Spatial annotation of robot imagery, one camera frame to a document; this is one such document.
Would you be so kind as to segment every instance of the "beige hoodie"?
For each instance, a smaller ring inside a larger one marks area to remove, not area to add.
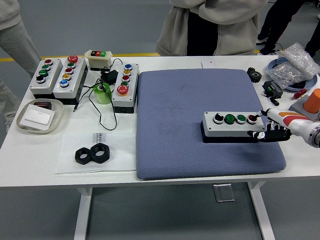
[[[258,13],[267,1],[170,0],[173,8],[164,20],[156,51],[161,56],[187,54],[188,16],[192,12],[218,24],[214,55],[251,55],[258,36]]]
[[[0,0],[0,30],[12,27],[20,21],[20,5],[18,1]]]

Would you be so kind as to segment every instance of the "black pants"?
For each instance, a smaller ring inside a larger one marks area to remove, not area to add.
[[[190,12],[187,26],[186,55],[213,56],[218,44],[218,24]]]
[[[268,37],[263,50],[271,52],[304,0],[277,0],[268,11],[260,32],[260,39]]]
[[[320,49],[320,21],[318,22],[310,41],[305,46],[305,51],[314,57],[316,51]]]

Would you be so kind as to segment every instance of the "small tray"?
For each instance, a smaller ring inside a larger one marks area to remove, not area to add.
[[[51,125],[46,130],[36,130],[34,128],[27,127],[27,126],[22,126],[20,124],[20,121],[21,121],[22,117],[24,116],[28,106],[30,104],[33,105],[35,102],[50,102],[51,103],[51,110],[55,111],[55,114],[53,116]],[[47,133],[51,132],[52,130],[54,130],[58,126],[58,124],[61,121],[63,113],[64,113],[64,105],[62,104],[62,102],[60,102],[58,100],[55,100],[55,99],[46,99],[46,98],[35,99],[35,100],[32,100],[32,101],[28,102],[23,107],[23,109],[21,110],[20,114],[16,118],[16,125],[22,131],[25,131],[25,132],[28,132],[28,133],[31,133],[31,134],[47,134]]]
[[[287,59],[285,57],[280,57],[279,59],[272,60],[268,64],[267,69],[268,70],[273,69],[274,67],[278,66],[278,63],[283,64],[286,61],[287,61]],[[291,85],[291,86],[286,87],[285,90],[292,91],[292,92],[299,92],[302,89],[308,90],[308,89],[313,88],[317,84],[317,81],[318,81],[317,75],[314,75],[312,79],[310,79],[308,81],[307,80],[302,81],[302,82],[305,82],[304,87],[294,87],[294,85]]]

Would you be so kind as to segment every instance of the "green tape roll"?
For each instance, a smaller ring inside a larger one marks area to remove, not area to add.
[[[95,97],[100,104],[109,104],[111,102],[111,91],[110,86],[107,83],[103,83],[103,86],[101,84],[94,86],[93,92],[95,94]]]

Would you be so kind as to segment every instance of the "small control box with buttons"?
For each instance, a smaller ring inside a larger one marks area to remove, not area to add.
[[[55,83],[53,94],[64,105],[76,105],[79,102],[88,67],[84,57],[69,56]]]
[[[89,50],[84,53],[91,71],[110,71],[111,57],[113,56],[111,51]]]
[[[55,99],[53,90],[62,69],[58,58],[40,61],[30,83],[30,90],[36,99]]]
[[[116,113],[133,114],[135,112],[138,64],[121,64],[112,93],[112,103]]]
[[[264,132],[256,112],[206,111],[200,125],[204,143],[257,143],[247,132]]]

